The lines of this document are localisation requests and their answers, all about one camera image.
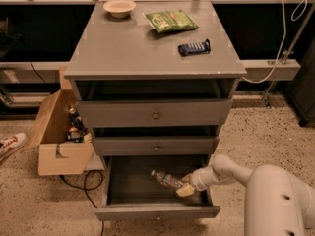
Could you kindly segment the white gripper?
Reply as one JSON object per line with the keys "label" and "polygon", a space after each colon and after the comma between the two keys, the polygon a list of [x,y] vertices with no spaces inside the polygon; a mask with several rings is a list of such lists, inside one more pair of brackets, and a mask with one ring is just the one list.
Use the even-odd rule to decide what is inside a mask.
{"label": "white gripper", "polygon": [[176,191],[179,197],[188,197],[194,194],[195,189],[197,191],[204,191],[208,189],[214,182],[214,172],[211,166],[200,168],[195,170],[192,174],[187,174],[181,178],[185,183],[181,188]]}

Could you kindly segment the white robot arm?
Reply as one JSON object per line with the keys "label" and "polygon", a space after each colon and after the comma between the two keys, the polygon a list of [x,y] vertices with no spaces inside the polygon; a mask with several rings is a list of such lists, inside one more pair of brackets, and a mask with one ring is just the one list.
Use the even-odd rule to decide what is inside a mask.
{"label": "white robot arm", "polygon": [[305,236],[315,229],[315,188],[274,165],[251,170],[219,154],[185,176],[177,194],[233,182],[245,187],[244,236]]}

